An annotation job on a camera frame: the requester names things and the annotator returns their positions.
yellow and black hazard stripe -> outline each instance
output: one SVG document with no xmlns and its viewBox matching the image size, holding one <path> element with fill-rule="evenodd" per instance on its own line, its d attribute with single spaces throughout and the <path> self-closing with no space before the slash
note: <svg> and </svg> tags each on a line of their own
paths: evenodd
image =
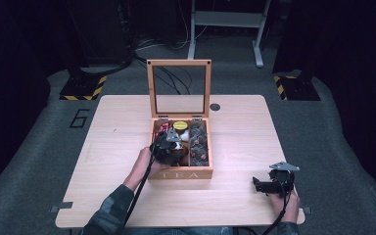
<svg viewBox="0 0 376 235">
<path fill-rule="evenodd" d="M 99 97 L 100 92 L 102 92 L 103 85 L 105 84 L 106 77 L 103 76 L 100 78 L 99 83 L 97 84 L 96 89 L 93 94 L 90 96 L 69 96 L 69 95 L 60 95 L 60 100 L 95 100 Z"/>
<path fill-rule="evenodd" d="M 277 91 L 279 92 L 280 98 L 282 100 L 288 100 L 288 97 L 285 92 L 285 88 L 282 85 L 282 81 L 280 78 L 296 78 L 295 76 L 274 76 L 274 82 L 276 82 Z"/>
</svg>

wooden table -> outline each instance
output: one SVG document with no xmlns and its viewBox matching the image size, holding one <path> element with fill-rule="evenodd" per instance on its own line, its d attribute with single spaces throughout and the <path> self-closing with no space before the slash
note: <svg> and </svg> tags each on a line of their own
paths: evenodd
<svg viewBox="0 0 376 235">
<path fill-rule="evenodd" d="M 269 110 L 259 95 L 211 95 L 212 179 L 148 180 L 129 227 L 267 225 L 271 203 L 252 177 L 269 181 L 269 165 L 285 161 Z M 130 172 L 149 141 L 148 95 L 110 95 L 100 100 L 56 224 L 83 227 Z M 304 222 L 301 211 L 299 223 Z"/>
</svg>

hinge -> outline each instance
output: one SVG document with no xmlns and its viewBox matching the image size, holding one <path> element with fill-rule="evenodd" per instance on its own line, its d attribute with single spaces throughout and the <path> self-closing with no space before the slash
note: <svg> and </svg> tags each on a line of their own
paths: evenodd
<svg viewBox="0 0 376 235">
<path fill-rule="evenodd" d="M 159 120 L 167 120 L 167 116 L 159 116 L 158 119 Z"/>
<path fill-rule="evenodd" d="M 192 116 L 192 120 L 202 120 L 202 116 Z"/>
</svg>

black cable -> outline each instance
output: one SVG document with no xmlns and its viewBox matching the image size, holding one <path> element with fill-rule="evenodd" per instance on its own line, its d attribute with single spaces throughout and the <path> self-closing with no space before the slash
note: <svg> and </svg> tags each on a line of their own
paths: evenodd
<svg viewBox="0 0 376 235">
<path fill-rule="evenodd" d="M 142 192 L 142 188 L 145 185 L 146 180 L 148 179 L 149 173 L 151 172 L 151 166 L 154 163 L 155 158 L 154 158 L 154 153 L 151 152 L 151 158 L 149 159 L 149 164 L 148 167 L 146 168 L 145 175 L 143 175 L 142 181 L 139 184 L 139 187 L 136 191 L 135 197 L 133 198 L 132 204 L 129 207 L 129 210 L 127 211 L 126 219 L 124 220 L 123 227 L 126 225 L 127 221 L 130 218 L 130 215 L 133 212 L 134 207 L 136 206 L 137 200 L 139 199 L 139 195 Z"/>
<path fill-rule="evenodd" d="M 280 222 L 280 220 L 282 219 L 283 215 L 285 215 L 285 212 L 286 212 L 286 207 L 288 206 L 288 203 L 289 203 L 289 199 L 291 198 L 291 193 L 289 193 L 289 198 L 288 200 L 286 201 L 286 194 L 285 194 L 285 189 L 283 188 L 283 183 L 280 183 L 280 186 L 282 188 L 282 195 L 284 195 L 283 197 L 283 209 L 282 211 L 279 213 L 279 215 L 277 216 L 276 220 L 274 220 L 274 222 L 263 232 L 263 235 L 267 235 L 270 233 L 271 230 L 273 230 L 274 227 L 277 226 L 277 224 Z"/>
<path fill-rule="evenodd" d="M 158 41 L 157 39 L 146 39 L 144 41 L 142 41 L 142 39 L 138 42 L 137 44 L 137 48 L 140 49 L 140 48 L 144 48 L 144 47 L 149 47 L 149 46 L 153 46 L 155 44 L 159 44 L 161 43 L 161 41 Z"/>
<path fill-rule="evenodd" d="M 144 59 L 144 58 L 141 58 L 137 55 L 135 55 L 134 57 L 136 60 L 140 61 L 140 62 L 143 62 L 143 63 L 147 63 L 147 60 Z M 172 84 L 169 84 L 168 82 L 166 82 L 162 77 L 158 76 L 157 74 L 155 74 L 156 77 L 158 77 L 161 81 L 163 81 L 166 85 L 170 86 L 172 89 L 174 89 L 176 91 L 176 93 L 178 95 L 181 95 L 181 92 L 178 90 L 178 88 L 176 87 L 176 84 L 175 84 L 175 79 L 178 80 L 186 89 L 186 92 L 185 94 L 189 94 L 190 95 L 190 91 L 189 91 L 189 87 L 191 87 L 191 83 L 192 83 L 192 76 L 189 74 L 189 72 L 181 67 L 179 67 L 181 70 L 185 71 L 187 74 L 188 74 L 188 77 L 189 77 L 189 80 L 190 80 L 190 84 L 189 86 L 187 86 L 180 78 L 178 78 L 174 73 L 172 73 L 171 71 L 165 69 L 164 67 L 159 67 L 159 69 L 161 71 L 163 71 L 168 77 L 169 79 L 171 80 Z"/>
<path fill-rule="evenodd" d="M 142 64 L 142 63 L 145 63 L 145 64 L 146 64 L 146 62 L 143 62 L 143 61 L 140 61 L 140 60 L 138 60 L 138 62 L 139 62 L 139 64 L 140 64 L 142 67 L 146 68 L 146 66 L 145 66 L 144 64 Z M 171 84 L 167 83 L 167 82 L 166 82 L 163 78 L 161 78 L 160 76 L 156 75 L 156 77 L 159 78 L 163 83 L 165 83 L 166 85 L 168 85 L 170 88 L 175 89 Z"/>
<path fill-rule="evenodd" d="M 86 73 L 89 73 L 91 75 L 105 76 L 105 75 L 109 75 L 109 74 L 121 71 L 121 70 L 125 69 L 126 67 L 128 67 L 129 65 L 130 65 L 130 62 L 126 61 L 125 63 L 123 63 L 122 65 L 120 65 L 118 68 L 114 68 L 114 69 L 111 69 L 111 70 L 99 71 L 99 72 L 88 72 L 87 71 Z"/>
</svg>

black object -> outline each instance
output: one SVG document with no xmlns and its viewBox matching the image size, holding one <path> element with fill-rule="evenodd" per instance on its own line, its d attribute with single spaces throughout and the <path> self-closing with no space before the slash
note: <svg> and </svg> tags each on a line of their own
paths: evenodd
<svg viewBox="0 0 376 235">
<path fill-rule="evenodd" d="M 133 18 L 127 0 L 66 0 L 89 65 L 121 65 L 133 55 Z"/>
<path fill-rule="evenodd" d="M 339 33 L 319 53 L 313 46 L 325 41 L 321 30 Z M 294 0 L 273 72 L 307 71 L 309 54 L 322 58 L 314 75 L 331 91 L 344 136 L 376 181 L 376 1 Z"/>
<path fill-rule="evenodd" d="M 261 182 L 253 177 L 253 183 L 258 192 L 278 194 L 279 197 L 283 198 L 294 188 L 295 174 L 292 171 L 298 171 L 300 169 L 283 162 L 273 164 L 270 167 L 273 168 L 269 173 L 271 182 Z"/>
<path fill-rule="evenodd" d="M 128 1 L 67 1 L 75 30 L 83 48 L 87 64 L 118 65 L 117 69 L 100 73 L 83 71 L 71 52 L 62 31 L 55 42 L 70 78 L 61 96 L 92 96 L 100 79 L 127 67 L 133 57 L 133 31 Z"/>
<path fill-rule="evenodd" d="M 177 30 L 178 28 L 185 29 L 182 23 L 178 23 L 180 12 L 177 9 L 177 2 L 174 0 L 138 0 L 133 2 L 135 9 L 134 21 L 138 33 L 148 33 L 168 45 L 177 46 Z"/>
<path fill-rule="evenodd" d="M 294 187 L 295 174 L 289 171 L 279 171 L 273 169 L 270 173 L 271 182 L 261 182 L 253 177 L 253 183 L 256 190 L 261 193 L 278 194 L 279 197 L 285 197 Z"/>
<path fill-rule="evenodd" d="M 17 18 L 30 15 L 16 14 L 10 2 L 0 0 L 0 174 L 47 105 L 51 88 Z M 18 6 L 29 9 L 25 1 Z"/>
<path fill-rule="evenodd" d="M 310 79 L 291 76 L 279 76 L 277 87 L 282 86 L 282 100 L 320 101 L 320 97 Z"/>
<path fill-rule="evenodd" d="M 154 143 L 149 147 L 155 159 L 164 165 L 175 165 L 183 156 L 170 152 L 175 149 L 176 143 L 166 140 L 166 132 L 162 131 L 158 134 Z"/>
<path fill-rule="evenodd" d="M 331 6 L 325 8 L 325 12 L 331 10 L 334 14 L 325 14 L 324 23 L 321 23 L 319 28 L 314 31 L 317 32 L 314 36 L 314 40 L 305 44 L 306 48 L 309 48 L 309 52 L 304 55 L 296 56 L 296 62 L 299 63 L 298 67 L 301 69 L 301 74 L 293 82 L 287 82 L 287 80 L 282 80 L 283 88 L 285 93 L 290 94 L 288 100 L 309 100 L 309 101 L 319 101 L 319 96 L 316 93 L 316 90 L 311 84 L 312 78 L 316 75 L 318 68 L 322 64 L 327 63 L 325 59 L 325 54 L 330 50 L 333 45 L 334 40 L 337 40 L 340 36 L 340 24 L 339 21 L 341 16 L 344 14 L 343 9 L 347 3 L 342 3 L 341 1 L 336 1 L 335 3 L 329 3 Z M 281 51 L 278 52 L 278 55 L 281 55 L 284 49 L 281 48 Z M 282 63 L 283 58 L 277 58 L 273 71 L 279 70 L 279 63 Z"/>
<path fill-rule="evenodd" d="M 130 216 L 132 215 L 133 209 L 136 206 L 136 203 L 139 199 L 140 193 L 142 192 L 143 186 L 146 183 L 146 180 L 148 179 L 149 174 L 151 173 L 152 164 L 154 163 L 155 159 L 153 156 L 153 153 L 151 152 L 151 158 L 149 159 L 149 164 L 146 167 L 145 174 L 143 175 L 142 180 L 140 181 L 139 187 L 137 187 L 137 191 L 135 194 L 135 197 L 133 198 L 132 204 L 130 204 L 129 210 L 127 211 L 126 219 L 124 220 L 123 227 L 126 225 L 127 221 L 129 220 Z"/>
<path fill-rule="evenodd" d="M 210 104 L 210 109 L 212 111 L 219 111 L 219 109 L 221 109 L 221 107 L 220 107 L 219 104 L 214 103 L 214 104 Z"/>
</svg>

